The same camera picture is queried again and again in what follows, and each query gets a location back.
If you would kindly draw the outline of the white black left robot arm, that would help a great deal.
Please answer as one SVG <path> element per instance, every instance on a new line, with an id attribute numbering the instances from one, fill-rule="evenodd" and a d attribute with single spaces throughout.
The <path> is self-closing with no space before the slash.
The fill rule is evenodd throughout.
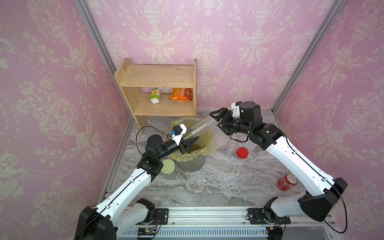
<path id="1" fill-rule="evenodd" d="M 131 176 L 96 207 L 82 210 L 74 238 L 117 240 L 136 224 L 152 221 L 155 210 L 152 202 L 141 199 L 131 208 L 128 205 L 161 172 L 163 159 L 174 152 L 186 153 L 197 140 L 198 137 L 189 140 L 177 137 L 165 142 L 159 135 L 150 136 L 146 151 Z"/>

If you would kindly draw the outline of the mesh trash bin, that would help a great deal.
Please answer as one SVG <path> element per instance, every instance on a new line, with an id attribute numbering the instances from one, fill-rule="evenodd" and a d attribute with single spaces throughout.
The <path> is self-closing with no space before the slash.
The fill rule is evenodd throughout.
<path id="1" fill-rule="evenodd" d="M 206 158 L 207 156 L 205 157 L 203 156 L 203 157 L 198 157 L 197 160 L 190 161 L 189 163 L 184 163 L 184 164 L 176 163 L 176 164 L 180 170 L 191 173 L 191 172 L 196 172 L 200 170 L 204 166 L 206 162 Z"/>

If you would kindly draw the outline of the aluminium mounting rail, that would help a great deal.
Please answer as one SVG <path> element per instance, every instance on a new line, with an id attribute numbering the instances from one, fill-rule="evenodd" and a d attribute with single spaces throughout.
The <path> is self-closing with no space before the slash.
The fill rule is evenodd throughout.
<path id="1" fill-rule="evenodd" d="M 163 227 L 283 227 L 283 222 L 269 224 L 248 213 L 250 207 L 168 207 Z"/>

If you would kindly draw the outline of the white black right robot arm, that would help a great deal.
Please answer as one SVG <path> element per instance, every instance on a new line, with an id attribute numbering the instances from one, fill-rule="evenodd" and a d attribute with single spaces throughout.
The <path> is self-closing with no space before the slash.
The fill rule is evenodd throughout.
<path id="1" fill-rule="evenodd" d="M 264 206 L 269 222 L 285 216 L 307 215 L 323 222 L 348 184 L 333 178 L 302 154 L 274 124 L 264 123 L 261 107 L 254 102 L 236 102 L 231 109 L 221 108 L 210 117 L 227 135 L 244 134 L 247 139 L 277 158 L 303 184 L 305 192 L 286 198 L 272 198 Z"/>

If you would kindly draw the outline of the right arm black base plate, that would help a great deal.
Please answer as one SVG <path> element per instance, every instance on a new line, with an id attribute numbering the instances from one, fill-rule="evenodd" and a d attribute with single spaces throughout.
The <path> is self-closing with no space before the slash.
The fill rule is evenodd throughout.
<path id="1" fill-rule="evenodd" d="M 246 220 L 250 221 L 251 225 L 290 225 L 291 219 L 287 216 L 278 217 L 270 210 L 263 208 L 248 208 Z"/>

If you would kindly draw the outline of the green white carton box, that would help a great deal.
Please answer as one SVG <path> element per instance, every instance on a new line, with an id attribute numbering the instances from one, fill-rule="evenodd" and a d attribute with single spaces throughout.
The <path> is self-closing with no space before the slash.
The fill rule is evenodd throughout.
<path id="1" fill-rule="evenodd" d="M 152 89 L 150 100 L 153 104 L 158 104 L 161 101 L 162 88 L 155 87 Z"/>

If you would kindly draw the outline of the small black circuit board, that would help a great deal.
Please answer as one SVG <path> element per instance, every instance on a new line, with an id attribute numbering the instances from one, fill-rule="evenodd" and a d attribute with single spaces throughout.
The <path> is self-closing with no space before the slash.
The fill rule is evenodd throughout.
<path id="1" fill-rule="evenodd" d="M 157 231 L 157 228 L 138 228 L 138 237 L 155 236 Z"/>

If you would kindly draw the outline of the green-lidded clear jar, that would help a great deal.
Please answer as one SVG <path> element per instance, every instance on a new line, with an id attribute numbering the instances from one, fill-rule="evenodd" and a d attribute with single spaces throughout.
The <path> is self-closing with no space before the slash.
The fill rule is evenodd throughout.
<path id="1" fill-rule="evenodd" d="M 171 159 L 163 160 L 163 167 L 162 167 L 161 173 L 166 180 L 168 181 L 175 180 L 177 175 L 175 162 Z"/>

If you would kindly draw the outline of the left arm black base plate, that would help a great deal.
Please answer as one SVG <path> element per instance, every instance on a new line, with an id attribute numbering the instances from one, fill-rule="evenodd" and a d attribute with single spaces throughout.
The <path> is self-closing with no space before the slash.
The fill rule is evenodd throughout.
<path id="1" fill-rule="evenodd" d="M 169 218 L 169 209 L 168 208 L 155 208 L 150 210 L 147 218 L 138 223 L 138 225 L 167 225 Z"/>

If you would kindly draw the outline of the wooden two-tier shelf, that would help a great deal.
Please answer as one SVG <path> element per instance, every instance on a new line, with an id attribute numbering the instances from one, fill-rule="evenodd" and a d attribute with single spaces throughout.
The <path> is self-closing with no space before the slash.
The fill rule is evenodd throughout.
<path id="1" fill-rule="evenodd" d="M 150 116 L 197 116 L 197 60 L 192 65 L 144 65 L 126 58 L 114 77 L 139 128 Z M 164 91 L 173 88 L 192 89 L 193 100 L 170 100 L 171 94 Z"/>

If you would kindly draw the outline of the red cola can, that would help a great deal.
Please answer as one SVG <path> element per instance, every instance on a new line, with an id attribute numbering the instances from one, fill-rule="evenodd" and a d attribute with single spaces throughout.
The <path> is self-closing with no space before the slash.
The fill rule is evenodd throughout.
<path id="1" fill-rule="evenodd" d="M 277 181 L 277 187 L 281 191 L 284 191 L 284 192 L 290 190 L 291 188 L 293 188 L 297 184 L 298 184 L 297 177 L 291 173 L 284 175 L 283 177 L 281 177 Z"/>

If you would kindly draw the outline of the orange snack bag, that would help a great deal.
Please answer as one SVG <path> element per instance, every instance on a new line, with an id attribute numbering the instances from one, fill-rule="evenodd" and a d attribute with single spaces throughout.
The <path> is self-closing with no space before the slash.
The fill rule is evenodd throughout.
<path id="1" fill-rule="evenodd" d="M 191 88 L 173 88 L 170 96 L 171 101 L 192 101 L 193 89 Z"/>

